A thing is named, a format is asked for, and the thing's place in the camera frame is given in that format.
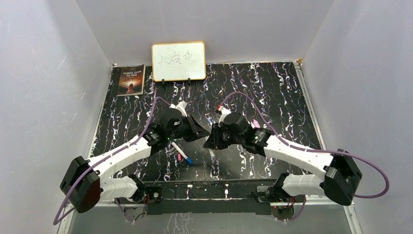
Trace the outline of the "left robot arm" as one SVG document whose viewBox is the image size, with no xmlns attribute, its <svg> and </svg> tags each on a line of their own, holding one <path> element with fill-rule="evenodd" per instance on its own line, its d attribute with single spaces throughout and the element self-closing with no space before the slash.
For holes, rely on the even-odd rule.
<svg viewBox="0 0 413 234">
<path fill-rule="evenodd" d="M 127 166 L 165 149 L 174 139 L 193 142 L 210 132 L 197 123 L 192 115 L 178 108 L 169 108 L 157 120 L 146 124 L 132 140 L 100 156 L 72 160 L 60 184 L 61 191 L 77 212 L 84 213 L 98 202 L 116 198 L 134 203 L 151 200 L 154 187 L 145 185 L 137 176 L 112 176 Z"/>
</svg>

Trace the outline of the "pink highlighter body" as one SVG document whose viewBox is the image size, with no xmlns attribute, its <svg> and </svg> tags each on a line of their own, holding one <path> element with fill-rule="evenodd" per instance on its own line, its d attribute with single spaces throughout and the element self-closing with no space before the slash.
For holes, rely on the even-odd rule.
<svg viewBox="0 0 413 234">
<path fill-rule="evenodd" d="M 259 124 L 259 122 L 257 121 L 257 120 L 253 120 L 253 124 L 254 124 L 254 126 L 256 127 L 256 128 L 260 128 L 261 126 L 260 126 L 260 124 Z"/>
</svg>

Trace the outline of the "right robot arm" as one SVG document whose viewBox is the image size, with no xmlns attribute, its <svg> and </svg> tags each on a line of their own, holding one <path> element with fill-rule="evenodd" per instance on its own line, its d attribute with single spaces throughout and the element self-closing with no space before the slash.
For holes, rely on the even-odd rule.
<svg viewBox="0 0 413 234">
<path fill-rule="evenodd" d="M 309 172 L 307 175 L 286 173 L 279 177 L 272 192 L 281 202 L 297 195 L 318 195 L 349 206 L 362 179 L 360 169 L 346 151 L 314 150 L 268 129 L 253 127 L 239 113 L 225 113 L 219 122 L 212 124 L 204 148 L 222 150 L 234 144 L 251 154 L 280 159 Z"/>
</svg>

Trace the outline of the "white marker dark blue cap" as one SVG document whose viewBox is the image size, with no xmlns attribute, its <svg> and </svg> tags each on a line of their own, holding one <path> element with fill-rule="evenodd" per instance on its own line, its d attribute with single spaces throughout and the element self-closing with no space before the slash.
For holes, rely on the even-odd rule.
<svg viewBox="0 0 413 234">
<path fill-rule="evenodd" d="M 171 142 L 171 145 L 175 148 L 175 150 L 187 161 L 189 165 L 192 165 L 192 160 L 184 153 L 184 151 L 175 143 L 175 141 Z"/>
</svg>

